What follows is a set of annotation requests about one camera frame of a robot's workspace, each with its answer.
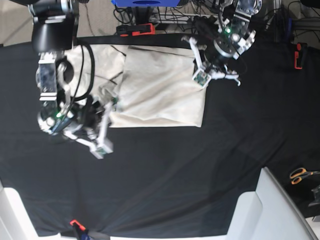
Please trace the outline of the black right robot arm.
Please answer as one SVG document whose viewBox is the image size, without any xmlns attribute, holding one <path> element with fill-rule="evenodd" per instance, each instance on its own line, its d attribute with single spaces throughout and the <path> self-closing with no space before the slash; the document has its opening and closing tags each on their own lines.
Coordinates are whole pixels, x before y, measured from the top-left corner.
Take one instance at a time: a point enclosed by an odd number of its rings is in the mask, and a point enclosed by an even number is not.
<svg viewBox="0 0 320 240">
<path fill-rule="evenodd" d="M 107 130 L 117 99 L 110 91 L 102 96 L 92 92 L 96 63 L 91 46 L 77 41 L 79 5 L 78 0 L 37 0 L 28 5 L 33 17 L 31 42 L 40 57 L 35 75 L 41 103 L 37 121 L 43 132 L 87 146 L 103 159 L 113 152 Z M 71 86 L 75 70 L 65 54 L 77 43 L 90 59 L 89 84 L 82 95 L 79 86 Z"/>
</svg>

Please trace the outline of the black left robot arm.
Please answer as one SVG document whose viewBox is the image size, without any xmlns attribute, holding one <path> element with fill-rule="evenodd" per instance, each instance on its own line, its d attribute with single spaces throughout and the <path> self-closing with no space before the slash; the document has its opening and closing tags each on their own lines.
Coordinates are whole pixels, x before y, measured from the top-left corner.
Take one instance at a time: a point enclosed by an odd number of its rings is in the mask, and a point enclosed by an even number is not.
<svg viewBox="0 0 320 240">
<path fill-rule="evenodd" d="M 192 80 L 202 88 L 212 80 L 232 80 L 241 85 L 240 73 L 228 67 L 228 61 L 238 60 L 255 42 L 256 31 L 249 29 L 252 16 L 262 8 L 260 0 L 219 0 L 217 12 L 210 16 L 195 16 L 195 36 L 184 35 L 194 54 Z"/>
</svg>

